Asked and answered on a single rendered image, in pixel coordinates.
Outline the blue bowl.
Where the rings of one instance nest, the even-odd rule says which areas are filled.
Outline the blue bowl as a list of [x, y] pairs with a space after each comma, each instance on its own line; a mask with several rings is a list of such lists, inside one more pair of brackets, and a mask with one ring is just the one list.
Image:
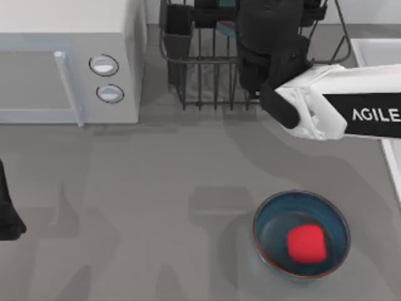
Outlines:
[[216, 28], [225, 36], [236, 37], [237, 0], [217, 0]]
[[[289, 257], [286, 235], [303, 224], [323, 229], [325, 261], [305, 265]], [[345, 218], [329, 200], [309, 191], [290, 190], [276, 193], [260, 205], [253, 218], [253, 241], [262, 261], [280, 274], [297, 280], [317, 280], [343, 264], [351, 236]]]

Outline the pale microwave oven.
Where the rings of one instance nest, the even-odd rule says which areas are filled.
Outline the pale microwave oven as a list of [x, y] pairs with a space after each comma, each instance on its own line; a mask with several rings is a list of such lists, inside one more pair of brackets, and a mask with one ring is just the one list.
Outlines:
[[[147, 47], [144, 0], [0, 0], [0, 51], [64, 51], [85, 124], [138, 121]], [[114, 57], [119, 71], [100, 77], [89, 59]], [[124, 91], [102, 102], [100, 86]], [[71, 110], [0, 110], [0, 124], [76, 124]]]

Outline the small microwave knob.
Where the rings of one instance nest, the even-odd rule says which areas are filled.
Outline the small microwave knob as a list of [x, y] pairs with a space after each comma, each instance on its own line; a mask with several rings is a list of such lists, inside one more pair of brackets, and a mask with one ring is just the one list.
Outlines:
[[105, 103], [121, 102], [125, 96], [124, 91], [117, 85], [108, 84], [96, 89], [97, 97]]

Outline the microwave oven door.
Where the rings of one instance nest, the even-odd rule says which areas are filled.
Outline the microwave oven door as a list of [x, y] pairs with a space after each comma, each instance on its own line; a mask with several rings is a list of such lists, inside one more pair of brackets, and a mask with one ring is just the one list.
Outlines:
[[71, 110], [54, 51], [0, 51], [0, 110]]

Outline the red cube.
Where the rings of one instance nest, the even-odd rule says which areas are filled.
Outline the red cube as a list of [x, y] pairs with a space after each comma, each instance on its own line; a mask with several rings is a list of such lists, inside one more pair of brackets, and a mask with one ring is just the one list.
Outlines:
[[318, 264], [326, 260], [327, 250], [323, 229], [315, 224], [296, 226], [286, 235], [289, 257], [300, 264]]

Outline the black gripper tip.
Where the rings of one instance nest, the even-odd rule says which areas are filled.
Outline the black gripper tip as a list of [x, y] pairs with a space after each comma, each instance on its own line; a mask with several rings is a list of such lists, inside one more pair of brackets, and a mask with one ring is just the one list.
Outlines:
[[0, 160], [0, 241], [16, 241], [26, 230], [11, 200], [4, 165]]

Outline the black utensil holder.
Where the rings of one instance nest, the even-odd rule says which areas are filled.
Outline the black utensil holder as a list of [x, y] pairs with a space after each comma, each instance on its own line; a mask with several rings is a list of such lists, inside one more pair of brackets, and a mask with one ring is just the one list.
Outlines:
[[182, 4], [168, 4], [164, 27], [167, 56], [173, 60], [188, 59], [191, 39], [190, 7]]

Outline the large microwave knob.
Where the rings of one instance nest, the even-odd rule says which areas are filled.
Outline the large microwave knob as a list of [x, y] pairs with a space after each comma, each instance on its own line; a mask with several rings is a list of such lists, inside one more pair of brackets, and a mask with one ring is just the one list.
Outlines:
[[119, 71], [118, 61], [106, 54], [101, 54], [89, 59], [90, 70], [100, 77], [112, 77]]

